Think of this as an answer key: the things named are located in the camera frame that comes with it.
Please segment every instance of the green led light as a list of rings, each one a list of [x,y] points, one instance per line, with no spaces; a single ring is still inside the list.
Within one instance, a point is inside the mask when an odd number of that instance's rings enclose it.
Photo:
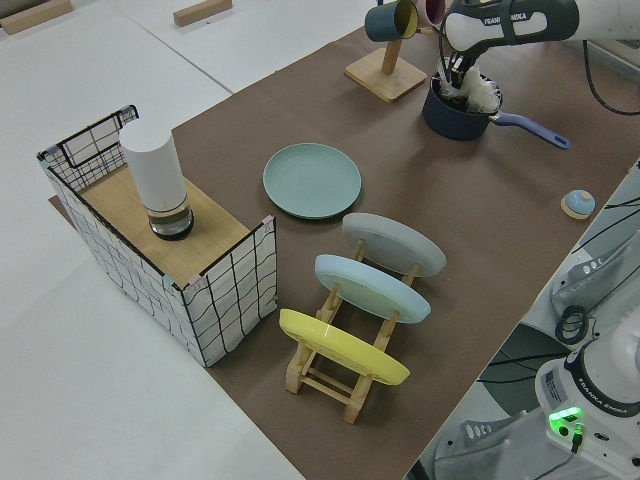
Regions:
[[[582,409],[578,407],[569,407],[564,410],[560,410],[559,412],[554,412],[549,415],[549,421],[553,422],[556,420],[562,420],[567,417],[581,417]]]
[[[573,422],[578,417],[582,416],[582,409],[579,407],[570,407],[564,410],[560,410],[559,412],[554,412],[549,415],[549,425],[551,425],[551,429],[561,435],[563,432],[560,431],[560,427],[563,426],[563,421]],[[582,426],[580,424],[577,425],[576,433],[579,433],[582,430]]]

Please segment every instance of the teal plate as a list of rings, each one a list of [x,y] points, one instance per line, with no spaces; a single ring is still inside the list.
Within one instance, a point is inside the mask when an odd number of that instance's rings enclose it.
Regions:
[[[283,148],[267,162],[262,182],[269,198],[291,215],[328,218],[360,194],[360,172],[340,150],[319,143]]]

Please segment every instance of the blue pan handle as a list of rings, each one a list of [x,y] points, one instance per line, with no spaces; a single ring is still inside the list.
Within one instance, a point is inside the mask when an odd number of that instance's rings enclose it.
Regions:
[[[547,127],[543,127],[539,123],[534,122],[530,118],[523,117],[522,115],[516,115],[513,113],[498,112],[495,115],[489,117],[489,120],[496,125],[504,127],[520,127],[528,132],[537,135],[538,137],[546,140],[551,145],[566,150],[571,146],[571,142],[556,132],[549,130]]]

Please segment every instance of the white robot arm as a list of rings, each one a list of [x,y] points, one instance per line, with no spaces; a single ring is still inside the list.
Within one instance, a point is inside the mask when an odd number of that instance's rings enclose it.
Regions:
[[[640,478],[640,308],[565,360],[545,363],[535,387],[549,439],[615,478]]]
[[[451,83],[491,47],[556,40],[638,39],[637,0],[454,0],[443,22]]]

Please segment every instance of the light blue plate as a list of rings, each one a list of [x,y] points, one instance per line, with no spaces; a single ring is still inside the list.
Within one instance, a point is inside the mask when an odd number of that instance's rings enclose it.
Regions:
[[[398,323],[419,323],[431,306],[418,292],[397,278],[364,263],[336,255],[318,255],[316,277],[328,290],[338,286],[338,296],[384,319],[400,313]]]
[[[262,182],[285,212],[307,219],[346,210],[360,194],[360,172],[340,150],[318,143],[283,148],[267,162]]]

